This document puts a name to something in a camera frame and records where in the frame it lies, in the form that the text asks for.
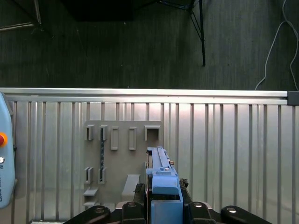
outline floor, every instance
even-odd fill
[[[20,3],[34,14],[33,0]],[[0,33],[0,86],[253,90],[283,20],[282,3],[204,0],[203,67],[187,12],[154,4],[137,11],[134,21],[78,23],[59,0],[40,0],[51,34],[31,28]],[[299,1],[287,1],[297,30],[298,8]],[[26,16],[0,1],[0,26],[24,22]],[[294,33],[284,25],[260,90],[295,89],[289,71],[295,49]],[[298,59],[293,70],[299,83]]]

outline black tripod leg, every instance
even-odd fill
[[[192,23],[193,23],[193,26],[194,26],[194,28],[195,28],[195,30],[196,30],[196,32],[197,32],[198,37],[199,37],[200,40],[202,41],[201,36],[200,36],[200,34],[199,34],[199,33],[201,33],[201,30],[200,30],[200,27],[199,27],[199,25],[198,25],[198,22],[197,22],[197,19],[196,19],[196,16],[195,16],[194,12],[192,12],[192,13],[190,14],[190,18],[191,18],[191,21],[192,21]]]
[[[23,12],[23,14],[25,14],[30,19],[30,23],[20,24],[20,26],[17,25],[17,26],[15,26],[16,29],[17,28],[31,27],[30,24],[33,24],[34,26],[39,28],[41,31],[44,31],[51,38],[54,37],[48,30],[44,29],[44,27],[42,26],[42,20],[41,20],[38,0],[34,0],[37,20],[34,16],[32,16],[30,13],[28,13],[16,0],[6,0],[6,1],[8,3],[10,3],[11,5],[13,5],[14,7],[18,8],[20,11]]]
[[[205,52],[205,36],[204,36],[204,21],[202,14],[202,0],[199,0],[199,17],[200,17],[200,32],[201,32],[201,48],[202,48],[202,63],[206,65],[206,52]]]

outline screw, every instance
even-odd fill
[[[95,210],[96,213],[103,213],[105,210],[103,208],[97,208]]]
[[[134,202],[130,202],[130,203],[128,204],[128,207],[130,207],[130,208],[136,207],[136,204],[135,204]]]
[[[201,207],[202,207],[202,204],[199,203],[199,202],[196,202],[196,203],[194,203],[194,206],[195,206],[196,208],[201,208]]]
[[[228,212],[230,212],[230,213],[236,213],[237,211],[234,208],[228,208]]]

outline white cable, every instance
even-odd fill
[[[294,73],[293,73],[293,69],[292,69],[293,62],[295,61],[296,56],[297,56],[297,53],[298,53],[299,37],[298,37],[298,33],[297,33],[296,29],[294,28],[293,24],[292,24],[290,21],[288,21],[287,18],[286,18],[286,15],[285,15],[285,3],[286,3],[286,0],[284,0],[284,3],[283,3],[283,5],[282,5],[282,13],[283,13],[283,15],[284,15],[284,19],[285,19],[285,20],[279,25],[279,27],[278,27],[278,29],[277,29],[277,31],[276,31],[276,34],[275,34],[273,43],[272,43],[272,45],[271,45],[271,48],[270,48],[270,50],[269,50],[269,53],[268,53],[268,56],[267,56],[267,59],[266,59],[265,70],[264,70],[264,77],[263,77],[262,80],[256,85],[256,88],[255,88],[254,90],[257,90],[257,88],[259,87],[259,85],[260,85],[263,81],[265,81],[265,79],[266,79],[266,77],[267,77],[267,63],[268,63],[270,54],[271,54],[271,52],[272,52],[272,48],[273,48],[273,46],[274,46],[274,43],[275,43],[275,41],[276,41],[277,35],[278,35],[278,33],[279,33],[279,30],[280,30],[282,24],[284,24],[284,23],[286,22],[286,23],[289,24],[289,26],[293,29],[293,32],[294,32],[295,37],[296,37],[296,40],[297,40],[297,41],[296,41],[296,42],[297,42],[296,52],[295,52],[294,58],[292,59],[292,61],[291,61],[291,63],[290,63],[290,71],[291,71],[291,74],[292,74],[292,77],[293,77],[293,80],[294,80],[294,84],[295,84],[296,90],[299,91],[299,89],[298,89],[298,87],[297,87],[297,83],[296,83],[295,75],[294,75]]]

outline aluminum rail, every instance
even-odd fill
[[[0,88],[11,101],[287,104],[286,91]]]

